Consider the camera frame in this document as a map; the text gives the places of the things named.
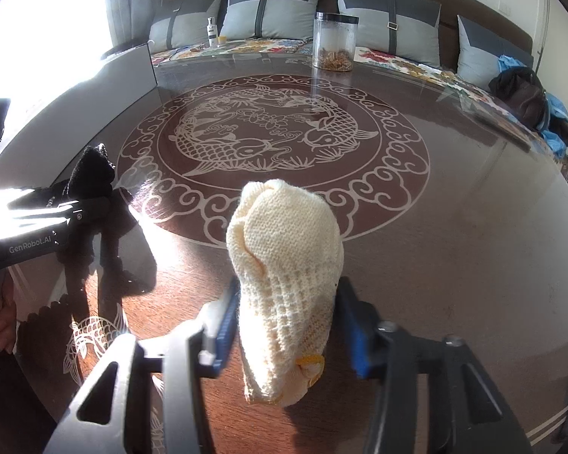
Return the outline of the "person's left hand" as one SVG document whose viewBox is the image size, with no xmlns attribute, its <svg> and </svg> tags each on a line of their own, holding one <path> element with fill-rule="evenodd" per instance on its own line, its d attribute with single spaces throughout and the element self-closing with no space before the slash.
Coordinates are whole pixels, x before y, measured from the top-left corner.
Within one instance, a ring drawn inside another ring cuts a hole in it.
<svg viewBox="0 0 568 454">
<path fill-rule="evenodd" d="M 12 354 L 17 339 L 17 308 L 14 299 L 14 282 L 5 273 L 0 293 L 0 351 Z"/>
</svg>

